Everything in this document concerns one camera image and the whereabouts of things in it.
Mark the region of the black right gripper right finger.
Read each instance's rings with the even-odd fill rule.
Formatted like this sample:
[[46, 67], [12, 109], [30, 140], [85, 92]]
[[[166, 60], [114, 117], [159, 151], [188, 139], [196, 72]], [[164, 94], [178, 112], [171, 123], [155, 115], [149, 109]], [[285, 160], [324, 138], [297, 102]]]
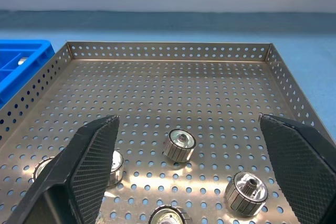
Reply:
[[336, 146], [313, 126], [260, 114], [275, 178], [301, 224], [336, 224]]

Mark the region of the blue compartment tray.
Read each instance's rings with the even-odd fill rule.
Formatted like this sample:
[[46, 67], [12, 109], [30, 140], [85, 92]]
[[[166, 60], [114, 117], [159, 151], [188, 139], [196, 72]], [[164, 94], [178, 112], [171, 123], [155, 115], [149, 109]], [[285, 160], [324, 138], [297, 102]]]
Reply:
[[[48, 40], [0, 39], [0, 109], [54, 54]], [[22, 57], [28, 59], [19, 66]]]

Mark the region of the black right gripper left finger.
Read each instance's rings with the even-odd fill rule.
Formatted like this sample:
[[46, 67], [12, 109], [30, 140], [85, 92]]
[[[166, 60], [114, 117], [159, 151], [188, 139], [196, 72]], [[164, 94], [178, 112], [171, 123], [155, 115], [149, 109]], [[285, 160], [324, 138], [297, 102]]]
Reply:
[[41, 170], [6, 224], [95, 224], [110, 178], [120, 118], [80, 127]]

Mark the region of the perforated metal tray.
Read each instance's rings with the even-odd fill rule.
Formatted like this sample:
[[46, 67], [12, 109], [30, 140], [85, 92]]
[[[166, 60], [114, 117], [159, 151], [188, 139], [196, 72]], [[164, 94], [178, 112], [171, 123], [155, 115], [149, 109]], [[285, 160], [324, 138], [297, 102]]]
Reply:
[[[274, 114], [325, 130], [272, 44], [67, 42], [0, 110], [0, 224], [86, 123], [117, 114], [124, 174], [104, 196], [106, 224], [148, 224], [162, 204], [194, 224], [299, 224], [280, 190], [259, 127]], [[163, 154], [172, 129], [196, 139], [188, 162]], [[252, 217], [229, 209], [238, 172], [268, 199]]]

